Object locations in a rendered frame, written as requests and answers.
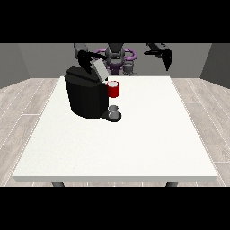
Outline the pale grey machine lid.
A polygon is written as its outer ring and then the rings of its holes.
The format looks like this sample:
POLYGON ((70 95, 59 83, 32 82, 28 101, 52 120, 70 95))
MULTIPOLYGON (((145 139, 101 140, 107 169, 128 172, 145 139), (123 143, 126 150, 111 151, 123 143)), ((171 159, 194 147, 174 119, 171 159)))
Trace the pale grey machine lid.
POLYGON ((102 82, 104 82, 109 77, 109 72, 107 71, 104 63, 101 59, 93 62, 93 67, 102 82))

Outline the red pod holder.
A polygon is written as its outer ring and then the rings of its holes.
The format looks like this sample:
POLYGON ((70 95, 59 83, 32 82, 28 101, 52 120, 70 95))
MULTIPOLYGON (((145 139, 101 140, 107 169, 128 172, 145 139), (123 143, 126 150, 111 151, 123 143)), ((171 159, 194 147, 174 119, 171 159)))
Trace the red pod holder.
POLYGON ((108 96, 111 98, 116 98, 119 96, 119 85, 116 87, 110 87, 107 83, 108 96))

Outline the small grey cup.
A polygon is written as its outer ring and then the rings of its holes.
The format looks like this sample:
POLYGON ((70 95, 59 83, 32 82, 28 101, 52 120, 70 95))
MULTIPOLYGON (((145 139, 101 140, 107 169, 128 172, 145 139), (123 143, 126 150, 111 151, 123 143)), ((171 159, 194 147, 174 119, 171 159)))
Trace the small grey cup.
POLYGON ((117 105, 111 105, 108 108, 108 112, 110 119, 117 119, 119 117, 119 107, 117 105))

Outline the black coffee machine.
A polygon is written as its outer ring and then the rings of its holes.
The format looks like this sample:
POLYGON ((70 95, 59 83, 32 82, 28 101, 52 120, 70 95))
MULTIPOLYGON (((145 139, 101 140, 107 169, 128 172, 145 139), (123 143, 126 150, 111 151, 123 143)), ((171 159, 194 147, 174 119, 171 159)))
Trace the black coffee machine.
POLYGON ((109 118, 108 79, 103 83, 96 71, 88 74, 83 68, 72 66, 65 75, 66 90, 73 113, 85 119, 106 119, 110 122, 121 120, 109 118))

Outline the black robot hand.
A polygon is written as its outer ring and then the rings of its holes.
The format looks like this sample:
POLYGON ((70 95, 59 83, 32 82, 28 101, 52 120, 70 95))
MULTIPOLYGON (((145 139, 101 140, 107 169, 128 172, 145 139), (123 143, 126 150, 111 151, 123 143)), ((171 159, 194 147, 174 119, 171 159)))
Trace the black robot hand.
POLYGON ((80 67, 83 68, 88 74, 92 72, 91 61, 93 60, 93 58, 97 58, 97 59, 101 58, 103 60, 107 59, 104 55, 85 51, 85 50, 80 50, 77 54, 77 58, 78 58, 78 63, 80 67))
POLYGON ((154 55, 159 57, 160 59, 162 59, 164 66, 165 66, 165 70, 168 71, 171 63, 172 63, 172 59, 173 59, 173 53, 169 50, 169 49, 165 49, 165 50, 149 50, 145 52, 145 55, 154 55))

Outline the grey trunk with purple rings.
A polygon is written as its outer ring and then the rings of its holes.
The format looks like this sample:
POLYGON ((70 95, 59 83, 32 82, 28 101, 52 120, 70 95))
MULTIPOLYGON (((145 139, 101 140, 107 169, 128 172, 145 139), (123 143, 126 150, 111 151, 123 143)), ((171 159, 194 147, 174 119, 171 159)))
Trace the grey trunk with purple rings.
POLYGON ((133 49, 124 49, 122 43, 109 43, 106 49, 96 49, 97 54, 104 54, 103 61, 106 68, 112 75, 118 75, 122 71, 124 75, 135 75, 134 61, 137 59, 137 52, 133 49))

